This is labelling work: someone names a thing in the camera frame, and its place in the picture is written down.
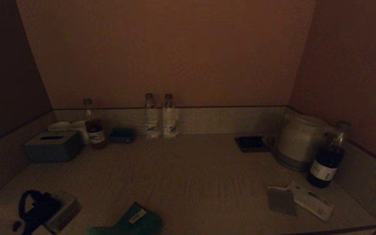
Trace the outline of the white electric kettle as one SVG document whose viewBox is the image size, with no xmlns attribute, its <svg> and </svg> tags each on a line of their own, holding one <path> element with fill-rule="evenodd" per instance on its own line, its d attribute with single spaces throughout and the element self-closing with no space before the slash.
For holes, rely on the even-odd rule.
<svg viewBox="0 0 376 235">
<path fill-rule="evenodd" d="M 299 162 L 313 162 L 333 127 L 322 119 L 305 115 L 285 114 L 284 121 L 275 151 Z"/>
</svg>

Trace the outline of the grey kettle base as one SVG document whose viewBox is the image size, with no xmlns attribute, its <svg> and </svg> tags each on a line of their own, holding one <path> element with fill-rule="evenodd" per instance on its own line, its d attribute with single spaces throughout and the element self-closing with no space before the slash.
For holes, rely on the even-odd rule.
<svg viewBox="0 0 376 235">
<path fill-rule="evenodd" d="M 312 167 L 312 162 L 299 162 L 285 156 L 278 150 L 275 151 L 274 158 L 279 164 L 295 172 L 309 172 L 310 168 Z"/>
</svg>

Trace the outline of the grey tissue box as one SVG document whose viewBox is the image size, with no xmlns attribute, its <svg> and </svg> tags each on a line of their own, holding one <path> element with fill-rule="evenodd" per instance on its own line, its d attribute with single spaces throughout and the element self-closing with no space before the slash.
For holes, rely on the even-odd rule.
<svg viewBox="0 0 376 235">
<path fill-rule="evenodd" d="M 41 132 L 22 145 L 33 163 L 69 162 L 84 146 L 76 131 Z"/>
</svg>

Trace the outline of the small blue tray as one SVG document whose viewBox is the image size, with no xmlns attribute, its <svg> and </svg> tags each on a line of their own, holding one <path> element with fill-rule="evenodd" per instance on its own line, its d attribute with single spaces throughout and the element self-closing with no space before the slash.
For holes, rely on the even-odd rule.
<svg viewBox="0 0 376 235">
<path fill-rule="evenodd" d="M 108 135 L 110 143 L 132 143 L 135 139 L 135 129 L 113 128 Z"/>
</svg>

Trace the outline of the white paper sachet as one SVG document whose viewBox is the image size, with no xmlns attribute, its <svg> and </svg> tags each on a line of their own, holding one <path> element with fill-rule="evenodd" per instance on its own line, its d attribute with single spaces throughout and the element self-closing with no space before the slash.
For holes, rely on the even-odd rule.
<svg viewBox="0 0 376 235">
<path fill-rule="evenodd" d="M 334 205 L 324 199 L 322 196 L 292 181 L 287 189 L 293 194 L 296 204 L 309 211 L 319 219 L 327 222 L 330 219 Z"/>
</svg>

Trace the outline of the white ceramic cup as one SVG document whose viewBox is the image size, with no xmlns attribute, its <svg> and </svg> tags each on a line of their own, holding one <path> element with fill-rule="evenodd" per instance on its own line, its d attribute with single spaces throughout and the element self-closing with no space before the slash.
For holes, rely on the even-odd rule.
<svg viewBox="0 0 376 235">
<path fill-rule="evenodd" d="M 76 132 L 78 132 L 79 135 L 80 135 L 80 138 L 81 138 L 82 142 L 85 145 L 87 145 L 87 144 L 90 143 L 89 135 L 88 135 L 88 132 L 86 130 L 86 125 L 85 125 L 85 121 L 84 120 L 71 123 L 69 125 L 69 130 L 70 131 L 76 131 Z"/>
</svg>

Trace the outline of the white saucer dish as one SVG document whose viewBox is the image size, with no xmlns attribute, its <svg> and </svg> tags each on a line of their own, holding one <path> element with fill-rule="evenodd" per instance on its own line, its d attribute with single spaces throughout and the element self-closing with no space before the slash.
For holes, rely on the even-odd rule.
<svg viewBox="0 0 376 235">
<path fill-rule="evenodd" d="M 49 132 L 67 132 L 69 131 L 71 123 L 67 121 L 56 122 L 48 126 L 47 130 Z"/>
</svg>

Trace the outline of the grey tea bag sachet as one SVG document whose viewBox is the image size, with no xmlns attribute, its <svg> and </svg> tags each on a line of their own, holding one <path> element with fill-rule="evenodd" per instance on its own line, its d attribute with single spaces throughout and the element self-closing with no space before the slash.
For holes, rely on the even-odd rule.
<svg viewBox="0 0 376 235">
<path fill-rule="evenodd" d="M 293 193 L 287 189 L 276 186 L 267 188 L 269 209 L 273 212 L 279 212 L 297 217 Z"/>
</svg>

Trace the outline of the amber tea bottle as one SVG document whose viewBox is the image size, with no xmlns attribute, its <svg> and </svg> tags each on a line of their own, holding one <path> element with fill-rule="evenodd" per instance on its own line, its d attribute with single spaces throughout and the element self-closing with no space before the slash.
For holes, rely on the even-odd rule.
<svg viewBox="0 0 376 235">
<path fill-rule="evenodd" d="M 108 146 L 103 124 L 91 98 L 83 99 L 85 106 L 85 128 L 88 133 L 90 145 L 95 150 L 101 150 Z"/>
</svg>

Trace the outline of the dark cola bottle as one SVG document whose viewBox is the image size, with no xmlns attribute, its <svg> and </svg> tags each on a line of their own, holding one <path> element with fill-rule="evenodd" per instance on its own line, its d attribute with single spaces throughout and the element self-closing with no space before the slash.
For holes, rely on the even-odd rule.
<svg viewBox="0 0 376 235">
<path fill-rule="evenodd" d="M 326 134 L 307 175 L 307 181 L 311 185 L 318 188 L 330 185 L 345 156 L 350 129 L 351 123 L 338 121 L 332 131 Z"/>
</svg>

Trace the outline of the clear water bottle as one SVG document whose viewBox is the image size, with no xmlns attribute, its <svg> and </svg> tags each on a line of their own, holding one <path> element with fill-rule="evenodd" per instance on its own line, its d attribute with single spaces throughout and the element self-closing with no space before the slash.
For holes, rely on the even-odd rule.
<svg viewBox="0 0 376 235">
<path fill-rule="evenodd" d="M 145 133 L 149 139 L 157 139 L 158 131 L 158 109 L 152 93 L 145 94 Z"/>
<path fill-rule="evenodd" d="M 176 106 L 173 95 L 165 94 L 165 102 L 162 108 L 163 136 L 164 138 L 176 137 Z"/>
</svg>

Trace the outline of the green fluffy cloth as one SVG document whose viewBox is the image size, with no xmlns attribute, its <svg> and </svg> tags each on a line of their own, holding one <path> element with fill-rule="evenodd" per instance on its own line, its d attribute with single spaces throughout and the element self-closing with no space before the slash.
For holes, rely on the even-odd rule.
<svg viewBox="0 0 376 235">
<path fill-rule="evenodd" d="M 163 228 L 161 217 L 138 203 L 110 227 L 87 227 L 86 235 L 158 235 Z"/>
</svg>

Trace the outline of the black recessed socket panel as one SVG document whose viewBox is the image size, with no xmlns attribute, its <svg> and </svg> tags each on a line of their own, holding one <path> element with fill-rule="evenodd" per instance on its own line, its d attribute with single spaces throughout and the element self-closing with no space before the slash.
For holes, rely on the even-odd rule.
<svg viewBox="0 0 376 235">
<path fill-rule="evenodd" d="M 263 136 L 242 136 L 234 138 L 242 153 L 269 153 L 270 149 L 263 141 Z"/>
</svg>

